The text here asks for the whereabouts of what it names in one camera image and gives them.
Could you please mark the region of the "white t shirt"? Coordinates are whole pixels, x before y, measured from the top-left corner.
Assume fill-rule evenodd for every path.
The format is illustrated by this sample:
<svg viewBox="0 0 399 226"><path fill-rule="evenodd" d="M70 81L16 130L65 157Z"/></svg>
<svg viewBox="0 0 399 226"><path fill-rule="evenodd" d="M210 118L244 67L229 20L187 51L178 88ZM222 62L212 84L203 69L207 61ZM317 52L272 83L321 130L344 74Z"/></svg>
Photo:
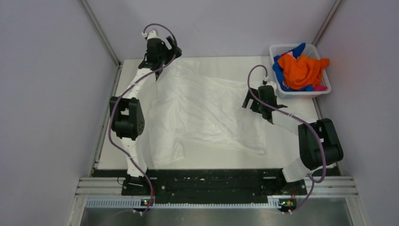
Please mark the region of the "white t shirt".
<svg viewBox="0 0 399 226"><path fill-rule="evenodd" d="M183 158L182 139L265 154L266 121L242 107L247 84L205 76L199 67L198 61L176 60L156 82L146 119L152 163Z"/></svg>

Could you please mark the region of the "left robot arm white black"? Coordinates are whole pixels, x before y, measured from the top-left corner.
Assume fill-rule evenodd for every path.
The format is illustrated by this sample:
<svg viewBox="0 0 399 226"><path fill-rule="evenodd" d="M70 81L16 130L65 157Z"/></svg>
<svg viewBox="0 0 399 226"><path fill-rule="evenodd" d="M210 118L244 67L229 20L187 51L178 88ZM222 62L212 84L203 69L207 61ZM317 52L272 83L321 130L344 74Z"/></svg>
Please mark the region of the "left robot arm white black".
<svg viewBox="0 0 399 226"><path fill-rule="evenodd" d="M122 151L128 162L126 181L139 194L150 191L151 181L146 175L148 169L144 155L136 147L137 139L145 129L145 111L141 105L145 91L151 88L163 69L182 55L174 34L162 40L156 30L143 32L146 53L138 65L135 76L128 87L117 97L111 97L108 132L114 132L121 144L116 144L111 134L108 138L113 146Z"/></svg>

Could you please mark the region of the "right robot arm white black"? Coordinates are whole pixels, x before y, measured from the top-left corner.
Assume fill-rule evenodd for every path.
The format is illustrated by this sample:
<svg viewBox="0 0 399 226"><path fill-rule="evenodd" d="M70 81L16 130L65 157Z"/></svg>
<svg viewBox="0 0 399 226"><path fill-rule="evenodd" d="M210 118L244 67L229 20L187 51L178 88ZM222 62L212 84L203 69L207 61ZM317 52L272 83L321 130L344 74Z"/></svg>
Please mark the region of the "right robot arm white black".
<svg viewBox="0 0 399 226"><path fill-rule="evenodd" d="M343 150L333 122L328 119L302 119L288 112L286 105L279 105L274 87L262 85L248 88L242 107L253 100L251 110L261 114L272 125L279 126L298 138L299 157L280 170L276 188L288 194L295 188L295 182L308 177L313 183L324 181L327 167L343 159Z"/></svg>

